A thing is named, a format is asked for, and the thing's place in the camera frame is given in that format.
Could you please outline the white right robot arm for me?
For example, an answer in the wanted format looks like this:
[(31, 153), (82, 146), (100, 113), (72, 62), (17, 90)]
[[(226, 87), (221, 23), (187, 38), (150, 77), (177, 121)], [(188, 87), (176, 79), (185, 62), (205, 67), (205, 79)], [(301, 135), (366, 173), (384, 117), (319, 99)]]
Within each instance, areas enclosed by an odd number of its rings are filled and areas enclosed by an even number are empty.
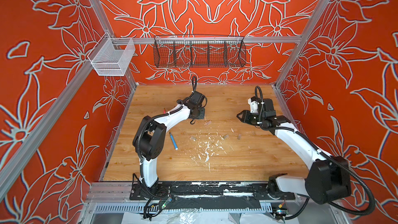
[(334, 157), (309, 143), (304, 134), (283, 115), (277, 115), (271, 99), (248, 99), (249, 110), (243, 110), (237, 118), (246, 124), (269, 131), (287, 144), (309, 169), (306, 178), (276, 174), (268, 179), (267, 193), (278, 199), (284, 193), (294, 193), (311, 198), (318, 204), (330, 203), (351, 195), (350, 174), (343, 170), (347, 161)]

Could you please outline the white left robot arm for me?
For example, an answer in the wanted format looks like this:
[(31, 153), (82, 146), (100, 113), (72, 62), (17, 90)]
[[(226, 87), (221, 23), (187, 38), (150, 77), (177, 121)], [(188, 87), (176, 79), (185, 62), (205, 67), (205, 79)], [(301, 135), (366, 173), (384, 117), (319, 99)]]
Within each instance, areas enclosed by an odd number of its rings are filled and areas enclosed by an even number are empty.
[(153, 188), (158, 182), (157, 157), (163, 150), (167, 133), (177, 124), (190, 119), (205, 118), (207, 98), (200, 92), (193, 92), (191, 96), (178, 100), (177, 105), (170, 111), (154, 117), (145, 116), (133, 139), (133, 146), (140, 161), (139, 181), (147, 188)]

